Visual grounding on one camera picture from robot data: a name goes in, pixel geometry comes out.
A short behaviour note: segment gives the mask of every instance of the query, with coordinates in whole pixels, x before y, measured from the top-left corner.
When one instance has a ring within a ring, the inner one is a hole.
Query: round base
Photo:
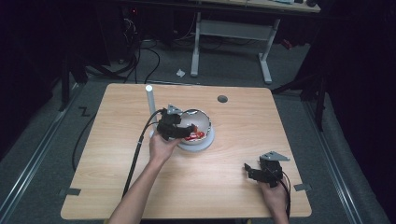
[[[202,143],[198,145],[187,145],[185,143],[179,143],[178,146],[186,151],[197,152],[210,147],[213,140],[215,140],[215,129],[212,127],[210,129],[209,135],[202,141]]]

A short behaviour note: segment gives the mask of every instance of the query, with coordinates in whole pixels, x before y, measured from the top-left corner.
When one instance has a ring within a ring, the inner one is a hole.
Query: person's right hand
[[[285,181],[285,178],[282,178],[281,181],[288,185]],[[288,215],[286,214],[286,206],[288,204],[288,194],[283,188],[282,184],[278,183],[276,187],[270,188],[268,183],[257,182],[262,189],[262,195],[270,210],[271,216],[274,219],[276,224],[280,223],[289,223]]]
[[[166,141],[158,132],[154,132],[149,141],[150,160],[163,165],[172,155],[173,150],[181,139]]]

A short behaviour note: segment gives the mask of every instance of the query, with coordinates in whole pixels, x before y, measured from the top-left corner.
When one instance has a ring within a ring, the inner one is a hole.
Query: wooden table
[[[157,109],[173,104],[201,109],[216,131],[213,144],[200,152],[176,148],[149,195],[143,218],[269,217],[256,181],[243,166],[260,169],[261,154],[290,158],[281,166],[291,185],[301,184],[272,93],[265,88],[152,85]],[[65,219],[109,218],[120,202],[138,137],[149,119],[145,85],[110,84],[84,148],[62,209]],[[218,101],[228,97],[227,103]],[[132,182],[149,160],[149,131]],[[307,217],[304,191],[291,190],[291,217]]]

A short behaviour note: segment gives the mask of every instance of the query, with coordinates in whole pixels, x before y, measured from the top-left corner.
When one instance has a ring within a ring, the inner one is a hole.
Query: human arm
[[[138,224],[143,216],[152,186],[180,139],[165,141],[158,133],[149,142],[150,159],[142,174],[128,189],[108,221],[109,224]]]
[[[263,183],[260,181],[257,183],[262,189],[262,196],[264,198],[265,204],[270,210],[275,224],[289,224],[288,215],[286,213],[288,195],[283,186],[278,183],[276,187],[270,188],[268,183]]]

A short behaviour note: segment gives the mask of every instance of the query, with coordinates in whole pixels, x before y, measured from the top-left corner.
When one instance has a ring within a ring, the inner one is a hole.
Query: bowl
[[[198,145],[202,143],[209,135],[212,124],[209,116],[201,110],[189,109],[184,111],[181,116],[181,122],[178,127],[189,127],[192,124],[196,126],[195,132],[190,134],[190,137],[183,138],[182,143],[186,145]]]

